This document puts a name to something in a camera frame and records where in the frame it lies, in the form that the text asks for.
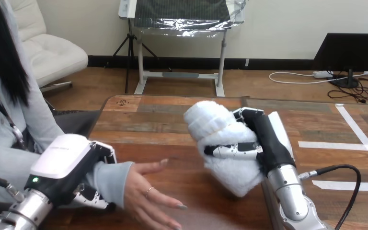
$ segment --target light gray sleeve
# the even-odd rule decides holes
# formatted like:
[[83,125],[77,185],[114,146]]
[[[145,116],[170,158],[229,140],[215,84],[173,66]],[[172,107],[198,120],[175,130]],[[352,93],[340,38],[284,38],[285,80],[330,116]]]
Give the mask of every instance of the light gray sleeve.
[[[0,146],[0,178],[23,190],[30,168],[39,157],[39,154]],[[0,187],[0,202],[14,202],[2,187]]]
[[2,0],[0,3],[30,85],[30,93],[28,96],[29,106],[25,106],[21,103],[26,126],[36,143],[38,152],[43,152],[56,137],[63,135],[64,132],[54,120],[39,86],[37,85],[30,60],[26,56],[22,41],[19,37],[18,25],[14,17],[13,9],[7,0]]
[[99,162],[87,175],[88,182],[95,187],[108,203],[124,208],[125,183],[133,162],[105,164]]
[[[30,175],[30,168],[39,157],[40,155],[36,153],[0,146],[0,178],[7,180],[17,189],[23,191]],[[123,208],[126,177],[132,164],[132,162],[96,163],[93,171],[87,174],[85,180],[96,188],[107,202],[115,203]],[[0,202],[14,202],[2,187],[0,187]]]

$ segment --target ring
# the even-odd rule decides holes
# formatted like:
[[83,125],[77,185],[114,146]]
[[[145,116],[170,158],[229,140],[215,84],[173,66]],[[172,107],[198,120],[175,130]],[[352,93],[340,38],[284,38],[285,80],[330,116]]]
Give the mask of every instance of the ring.
[[149,188],[148,190],[147,190],[147,192],[146,192],[146,194],[145,194],[145,197],[146,197],[146,199],[147,199],[147,197],[149,196],[149,192],[150,192],[150,190],[152,190],[154,187],[151,187],[151,188]]

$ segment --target woman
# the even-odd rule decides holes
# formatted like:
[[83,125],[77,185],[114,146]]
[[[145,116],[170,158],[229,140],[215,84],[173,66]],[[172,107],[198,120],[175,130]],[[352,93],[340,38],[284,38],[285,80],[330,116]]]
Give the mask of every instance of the woman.
[[[0,103],[0,177],[23,188],[39,154],[64,132],[56,124],[33,78],[7,0],[0,0]],[[23,138],[16,137],[16,127]],[[147,164],[100,162],[86,179],[107,202],[117,204],[147,227],[179,230],[181,225],[160,211],[156,204],[179,209],[186,209],[186,206],[151,189],[142,176],[163,170],[167,161]],[[13,202],[1,187],[0,202]]]

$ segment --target white leather chair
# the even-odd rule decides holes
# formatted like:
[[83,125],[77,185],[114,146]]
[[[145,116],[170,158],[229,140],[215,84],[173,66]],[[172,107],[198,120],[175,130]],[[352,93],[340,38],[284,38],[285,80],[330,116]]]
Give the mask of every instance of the white leather chair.
[[46,24],[36,0],[9,2],[19,26],[19,36],[41,91],[71,87],[72,82],[51,86],[48,84],[86,68],[88,56],[85,51],[68,40],[46,34]]

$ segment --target woman's right hand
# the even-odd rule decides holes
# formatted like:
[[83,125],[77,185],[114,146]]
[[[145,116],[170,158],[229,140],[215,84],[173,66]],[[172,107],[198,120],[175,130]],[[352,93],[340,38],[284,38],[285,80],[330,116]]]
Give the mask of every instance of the woman's right hand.
[[152,230],[181,230],[182,226],[162,212],[157,205],[187,209],[179,200],[166,196],[143,177],[148,173],[158,173],[167,165],[168,159],[155,163],[134,164],[126,178],[124,206],[136,221]]

